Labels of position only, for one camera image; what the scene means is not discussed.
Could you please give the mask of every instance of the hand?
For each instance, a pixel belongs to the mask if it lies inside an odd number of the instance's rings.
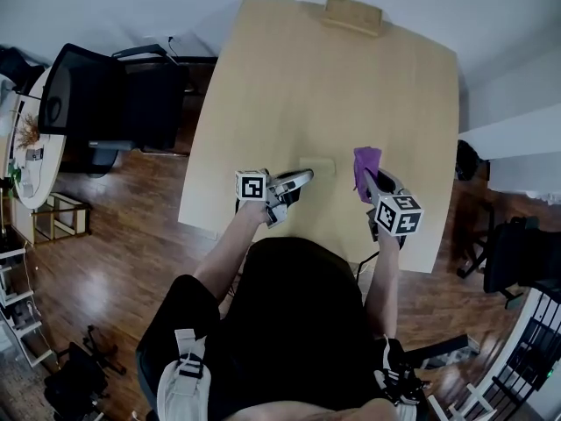
[[[246,201],[242,208],[239,210],[243,211],[244,214],[260,225],[269,220],[269,216],[266,214],[266,206],[264,201]]]

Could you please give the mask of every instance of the white strap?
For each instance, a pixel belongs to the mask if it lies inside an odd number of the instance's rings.
[[[397,418],[400,421],[415,421],[417,419],[417,408],[414,405],[400,403],[395,407]]]
[[[178,375],[170,388],[172,393],[180,396],[194,396],[197,379],[185,375]]]
[[[386,347],[384,348],[384,362],[382,364],[383,369],[392,369],[389,366],[389,360],[387,359],[388,355],[389,355],[389,340],[387,339],[387,337],[384,335],[384,339],[386,339]]]
[[[195,331],[193,329],[177,329],[175,331],[175,341],[177,341],[179,355],[186,354],[195,344]]]

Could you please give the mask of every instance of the chair base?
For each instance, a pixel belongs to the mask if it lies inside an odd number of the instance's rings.
[[[93,168],[88,171],[88,176],[90,178],[101,178],[107,175],[113,167],[118,154],[119,151],[115,150],[95,150],[91,158]]]
[[[468,275],[470,275],[470,274],[471,274],[471,272],[468,273],[468,271],[467,271],[467,270],[464,270],[463,268],[458,268],[458,269],[456,270],[456,275],[459,276],[459,277],[461,277],[462,279],[465,279],[465,278],[466,278]]]
[[[117,345],[113,345],[113,347],[108,352],[102,353],[97,347],[96,341],[92,337],[91,333],[94,331],[94,329],[95,327],[93,325],[88,326],[88,337],[83,338],[83,342],[82,342],[83,345],[86,348],[88,348],[89,352],[91,353],[91,356],[94,358],[94,360],[99,364],[101,368],[108,368],[120,375],[125,375],[126,374],[125,367],[122,367],[120,365],[114,365],[107,360],[108,357],[112,357],[117,353],[118,351]]]
[[[507,301],[505,302],[505,309],[507,310],[518,307],[522,303],[522,296],[524,295],[523,293],[513,295],[506,289],[501,290],[501,294],[507,298]]]

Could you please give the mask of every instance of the black chair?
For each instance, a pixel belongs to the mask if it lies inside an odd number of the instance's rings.
[[[27,94],[44,71],[43,66],[30,66],[16,48],[0,51],[0,75],[14,82],[19,93]]]
[[[126,67],[120,59],[157,54],[165,63]],[[114,152],[139,149],[171,153],[181,122],[188,68],[158,45],[131,48],[111,57],[66,44],[46,80],[39,130],[87,141]]]
[[[507,288],[519,284],[545,293],[559,289],[561,276],[561,232],[543,232],[537,218],[512,218],[495,226],[494,208],[484,205],[489,213],[486,232],[475,236],[473,242],[483,248],[476,256],[472,246],[467,249],[472,265],[458,269],[458,276],[466,278],[486,260],[483,290],[500,292],[507,298],[506,309],[518,305],[522,293],[513,295]]]
[[[107,397],[107,377],[97,361],[75,343],[59,353],[68,354],[62,369],[45,379],[45,399],[57,421],[81,420],[96,410],[97,400]]]

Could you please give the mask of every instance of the wooden floor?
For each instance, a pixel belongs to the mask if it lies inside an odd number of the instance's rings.
[[[188,149],[200,106],[196,99],[186,100],[178,149]],[[102,402],[114,419],[129,419],[133,410],[147,413],[134,350],[173,279],[193,273],[215,245],[211,233],[177,223],[187,166],[185,159],[133,152],[120,154],[116,166],[100,179],[60,174],[56,191],[92,205],[92,235],[38,246],[30,253],[36,299],[53,347],[81,343],[87,325],[99,329],[102,344],[118,345],[118,361],[128,373],[110,374],[111,398]],[[503,309],[502,296],[483,293],[482,275],[462,281],[455,274],[461,263],[457,249],[464,237],[462,226],[485,222],[477,209],[483,199],[495,201],[507,214],[537,215],[545,229],[561,230],[561,208],[487,191],[480,177],[454,182],[434,271],[401,272],[399,298],[398,337],[406,350],[465,332],[481,344],[476,360],[423,373],[433,381],[430,392],[442,405],[461,398],[466,382],[478,381],[518,316],[517,310]],[[366,275],[361,282],[367,285]]]

